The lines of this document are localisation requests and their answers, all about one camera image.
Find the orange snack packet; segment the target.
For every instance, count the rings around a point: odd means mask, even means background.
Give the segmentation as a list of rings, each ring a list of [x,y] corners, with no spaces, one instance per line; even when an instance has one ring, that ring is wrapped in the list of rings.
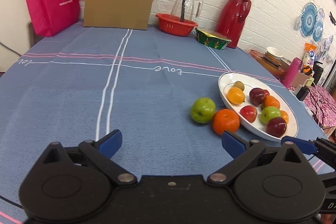
[[[304,66],[307,66],[307,65],[312,66],[314,64],[316,49],[317,49],[317,46],[315,44],[305,43],[304,55],[302,59],[302,63]]]

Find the black straw in pitcher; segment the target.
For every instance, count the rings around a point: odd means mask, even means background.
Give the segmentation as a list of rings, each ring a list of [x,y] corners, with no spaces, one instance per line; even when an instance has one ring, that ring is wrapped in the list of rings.
[[[181,16],[180,16],[181,22],[184,22],[184,18],[185,18],[185,1],[186,0],[182,0],[182,5],[181,5]]]

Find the small orange kumquat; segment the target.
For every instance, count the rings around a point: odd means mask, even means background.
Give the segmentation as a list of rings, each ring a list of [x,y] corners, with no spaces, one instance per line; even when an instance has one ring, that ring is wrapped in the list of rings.
[[[281,110],[280,114],[281,114],[281,118],[286,122],[286,124],[288,124],[288,122],[289,122],[288,113],[284,110]]]

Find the blue striped tablecloth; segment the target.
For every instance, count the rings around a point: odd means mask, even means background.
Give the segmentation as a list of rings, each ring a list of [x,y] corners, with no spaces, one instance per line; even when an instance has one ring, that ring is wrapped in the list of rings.
[[[215,50],[192,36],[85,28],[76,23],[24,53],[1,77],[1,223],[21,223],[18,189],[52,141],[73,147],[122,132],[113,160],[140,177],[208,176],[231,160],[210,124],[190,118],[200,97],[224,107],[218,79],[254,77],[291,107],[300,139],[324,132],[290,91],[240,49]]]

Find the dark red apple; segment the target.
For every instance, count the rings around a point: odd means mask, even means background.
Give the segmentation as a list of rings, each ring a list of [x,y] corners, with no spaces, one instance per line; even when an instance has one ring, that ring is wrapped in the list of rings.
[[[249,92],[249,101],[251,102],[251,104],[259,106],[264,102],[266,96],[269,95],[269,92],[265,89],[253,88]]]

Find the dark red plum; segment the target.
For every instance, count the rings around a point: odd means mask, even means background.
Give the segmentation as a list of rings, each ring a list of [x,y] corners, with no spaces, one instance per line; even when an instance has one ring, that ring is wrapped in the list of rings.
[[[282,117],[271,119],[266,126],[266,133],[274,137],[282,137],[287,130],[287,123]]]

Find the tan longan fruit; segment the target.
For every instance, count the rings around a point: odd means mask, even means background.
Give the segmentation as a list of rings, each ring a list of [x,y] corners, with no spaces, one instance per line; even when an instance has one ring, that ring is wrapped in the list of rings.
[[[244,91],[244,89],[245,89],[245,86],[241,81],[236,81],[234,83],[234,87],[239,88],[241,91]]]

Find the large orange tangerine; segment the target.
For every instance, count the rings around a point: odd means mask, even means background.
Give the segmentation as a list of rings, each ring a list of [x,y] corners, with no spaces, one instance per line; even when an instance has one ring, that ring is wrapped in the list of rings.
[[[230,109],[217,111],[212,120],[213,131],[220,136],[225,131],[235,133],[239,127],[240,118],[236,112]]]

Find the red plastic basket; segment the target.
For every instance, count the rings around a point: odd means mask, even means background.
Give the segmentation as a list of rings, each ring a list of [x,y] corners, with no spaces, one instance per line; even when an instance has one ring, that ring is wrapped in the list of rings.
[[[198,26],[192,20],[184,19],[180,21],[180,17],[170,14],[157,13],[158,27],[161,31],[174,36],[188,36],[191,31]]]

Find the black power adapter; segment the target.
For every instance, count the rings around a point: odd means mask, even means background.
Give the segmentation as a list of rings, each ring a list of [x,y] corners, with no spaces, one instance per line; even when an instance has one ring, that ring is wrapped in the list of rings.
[[[309,88],[306,86],[300,87],[300,90],[297,92],[296,97],[299,101],[303,101],[309,93]]]

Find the large green apple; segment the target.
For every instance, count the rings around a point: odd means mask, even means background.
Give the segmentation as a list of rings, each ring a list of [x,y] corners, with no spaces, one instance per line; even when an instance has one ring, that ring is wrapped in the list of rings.
[[[269,121],[273,118],[277,118],[281,116],[281,112],[279,108],[276,108],[274,106],[267,106],[262,109],[262,112],[259,116],[260,121],[264,124],[267,125]]]

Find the white bowl on dishes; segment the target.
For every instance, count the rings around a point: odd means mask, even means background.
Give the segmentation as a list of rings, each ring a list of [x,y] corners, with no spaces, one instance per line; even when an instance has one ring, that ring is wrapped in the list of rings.
[[[272,58],[277,60],[281,60],[283,57],[282,52],[275,47],[267,47],[266,53],[268,56],[271,56]]]

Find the blue patterned wall fans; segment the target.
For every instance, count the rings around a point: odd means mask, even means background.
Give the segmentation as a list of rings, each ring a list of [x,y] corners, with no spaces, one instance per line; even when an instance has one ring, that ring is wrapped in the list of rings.
[[[309,2],[299,14],[294,30],[299,31],[304,38],[311,38],[316,43],[320,42],[324,31],[324,19],[324,10]]]

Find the wooden brown tray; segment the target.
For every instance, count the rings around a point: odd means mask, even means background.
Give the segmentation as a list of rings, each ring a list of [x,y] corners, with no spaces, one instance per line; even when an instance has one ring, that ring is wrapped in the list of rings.
[[[255,51],[250,50],[249,52],[250,56],[253,57],[262,67],[264,67],[269,73],[271,73],[274,77],[277,79],[281,79],[285,75],[284,69],[280,67],[280,65],[276,65],[272,61],[268,60],[264,57],[264,54]]]

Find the white appliance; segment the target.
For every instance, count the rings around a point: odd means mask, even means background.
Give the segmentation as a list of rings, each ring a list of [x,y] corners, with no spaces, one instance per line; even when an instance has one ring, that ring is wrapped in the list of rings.
[[[1,0],[1,72],[7,71],[34,44],[26,0]]]

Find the yellow orange kumquat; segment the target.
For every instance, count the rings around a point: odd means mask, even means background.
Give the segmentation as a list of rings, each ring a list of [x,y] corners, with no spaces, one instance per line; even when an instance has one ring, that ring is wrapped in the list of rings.
[[[232,87],[227,92],[227,99],[234,105],[240,105],[245,102],[245,94],[241,89]]]

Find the glass pitcher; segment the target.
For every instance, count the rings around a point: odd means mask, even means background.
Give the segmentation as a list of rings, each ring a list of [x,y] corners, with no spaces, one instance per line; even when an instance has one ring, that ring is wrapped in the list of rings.
[[[176,0],[173,6],[171,15],[181,16],[182,0]],[[186,0],[185,1],[185,18],[187,20],[193,20],[193,17],[199,18],[203,7],[203,0]]]

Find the red pink small apple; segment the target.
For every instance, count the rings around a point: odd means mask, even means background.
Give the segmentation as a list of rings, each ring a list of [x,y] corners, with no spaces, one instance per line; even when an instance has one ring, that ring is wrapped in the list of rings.
[[[249,123],[253,123],[257,117],[257,109],[252,105],[244,106],[240,109],[239,113]]]

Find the pink floral side tablecloth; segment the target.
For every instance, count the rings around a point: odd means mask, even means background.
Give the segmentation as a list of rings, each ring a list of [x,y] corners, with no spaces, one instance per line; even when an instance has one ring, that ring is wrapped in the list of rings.
[[[303,106],[321,128],[335,128],[335,99],[321,86],[311,86]]]

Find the black mug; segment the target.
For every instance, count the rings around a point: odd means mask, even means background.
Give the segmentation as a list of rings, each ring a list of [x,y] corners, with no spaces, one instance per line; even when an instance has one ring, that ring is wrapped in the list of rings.
[[[314,84],[317,85],[319,80],[321,79],[321,76],[323,74],[323,67],[321,67],[322,62],[315,61],[313,64],[313,78],[314,78]]]

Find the pink water bottle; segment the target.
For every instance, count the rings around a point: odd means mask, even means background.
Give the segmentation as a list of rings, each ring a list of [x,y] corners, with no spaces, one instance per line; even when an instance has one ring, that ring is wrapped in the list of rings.
[[[286,73],[284,74],[284,77],[281,80],[281,83],[284,85],[284,87],[288,88],[290,87],[292,81],[296,77],[297,73],[301,69],[302,61],[295,57],[291,64],[289,65]]]

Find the small green apple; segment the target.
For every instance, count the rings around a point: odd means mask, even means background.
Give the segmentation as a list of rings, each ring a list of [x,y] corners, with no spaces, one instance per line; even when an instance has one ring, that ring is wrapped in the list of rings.
[[[190,117],[200,124],[209,123],[216,113],[215,102],[208,97],[198,98],[190,108]]]

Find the red thermos jug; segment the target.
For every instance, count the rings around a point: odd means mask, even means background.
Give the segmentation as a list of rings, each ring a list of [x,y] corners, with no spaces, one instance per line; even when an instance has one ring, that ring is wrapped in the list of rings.
[[[250,0],[228,0],[223,7],[215,31],[231,40],[227,47],[237,47],[251,6]]]

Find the orange tangerine with stem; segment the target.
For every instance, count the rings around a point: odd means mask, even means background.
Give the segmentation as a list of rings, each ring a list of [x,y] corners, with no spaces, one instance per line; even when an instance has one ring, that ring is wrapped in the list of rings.
[[[268,95],[265,97],[261,105],[261,109],[263,110],[264,108],[269,107],[269,106],[280,109],[280,102],[276,98],[274,98],[274,96]]]

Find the white ceramic plate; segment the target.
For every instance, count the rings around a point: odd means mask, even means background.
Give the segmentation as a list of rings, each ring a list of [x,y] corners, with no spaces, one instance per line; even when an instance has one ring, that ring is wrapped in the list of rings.
[[[245,94],[245,101],[242,102],[239,105],[232,104],[227,99],[227,93],[230,90],[230,88],[233,87],[234,83],[236,81],[241,81],[244,86],[244,94]],[[281,138],[269,135],[266,132],[266,125],[260,120],[260,114],[262,112],[260,106],[256,106],[257,109],[257,117],[256,120],[253,123],[250,123],[247,121],[241,114],[240,109],[242,109],[244,106],[251,105],[251,102],[249,100],[249,92],[253,88],[261,88],[265,89],[268,92],[270,92],[271,96],[274,96],[279,102],[280,102],[280,110],[284,110],[289,117],[289,123],[287,125],[286,132],[284,133],[284,136],[290,136],[295,138],[298,134],[298,122],[297,118],[291,109],[291,107],[287,104],[287,102],[278,94],[275,90],[272,89],[272,85],[267,85],[261,81],[259,81],[256,78],[243,75],[241,73],[233,73],[233,72],[227,72],[223,73],[219,79],[218,79],[218,87],[220,91],[220,96],[226,106],[226,108],[233,110],[237,113],[237,115],[240,118],[240,124],[244,126],[247,130],[249,130],[251,133],[257,135],[258,137],[261,137],[263,139],[269,140],[269,141],[280,141]]]

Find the green patterned foil bowl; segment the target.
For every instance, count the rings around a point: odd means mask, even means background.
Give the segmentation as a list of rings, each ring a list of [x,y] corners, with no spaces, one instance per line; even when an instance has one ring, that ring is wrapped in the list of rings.
[[[223,50],[231,43],[231,39],[212,30],[196,27],[195,32],[198,42],[216,50]]]

